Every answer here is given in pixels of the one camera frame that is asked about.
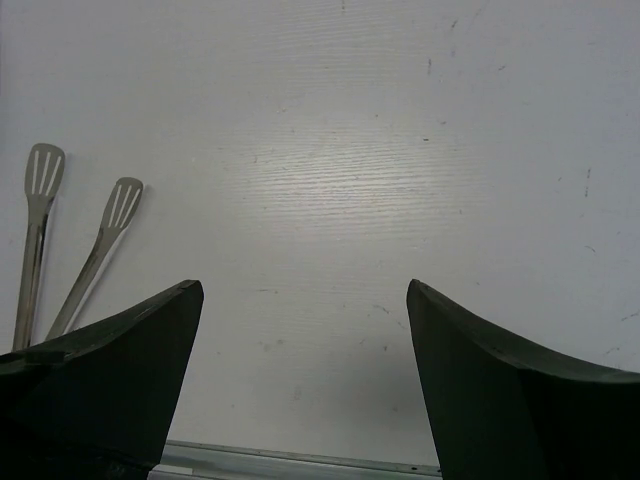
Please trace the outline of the stainless steel serving tongs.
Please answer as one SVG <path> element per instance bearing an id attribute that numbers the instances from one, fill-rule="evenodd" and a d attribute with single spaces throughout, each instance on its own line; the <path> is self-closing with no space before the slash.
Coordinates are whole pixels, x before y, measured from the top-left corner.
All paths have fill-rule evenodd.
<path id="1" fill-rule="evenodd" d="M 62 183 L 65 160 L 64 151 L 48 143 L 33 145 L 29 153 L 24 180 L 28 221 L 12 343 L 14 351 L 25 349 L 32 342 L 47 223 Z M 49 329 L 48 340 L 64 335 L 73 325 L 92 284 L 134 218 L 143 192 L 144 185 L 139 179 L 121 177 L 116 181 L 92 250 Z"/>

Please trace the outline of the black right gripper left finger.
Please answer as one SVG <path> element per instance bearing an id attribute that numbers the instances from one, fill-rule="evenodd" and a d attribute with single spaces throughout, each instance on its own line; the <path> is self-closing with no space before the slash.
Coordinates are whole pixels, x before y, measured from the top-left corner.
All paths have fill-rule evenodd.
<path id="1" fill-rule="evenodd" d="M 145 479 L 159 464 L 204 291 L 182 281 L 1 357 L 4 479 Z"/>

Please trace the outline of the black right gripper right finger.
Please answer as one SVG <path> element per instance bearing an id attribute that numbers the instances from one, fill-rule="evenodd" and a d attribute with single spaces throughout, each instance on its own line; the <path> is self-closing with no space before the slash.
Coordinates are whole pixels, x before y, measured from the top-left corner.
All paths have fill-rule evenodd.
<path id="1" fill-rule="evenodd" d="M 406 304 L 446 479 L 635 479 L 639 376 L 530 341 L 413 280 Z"/>

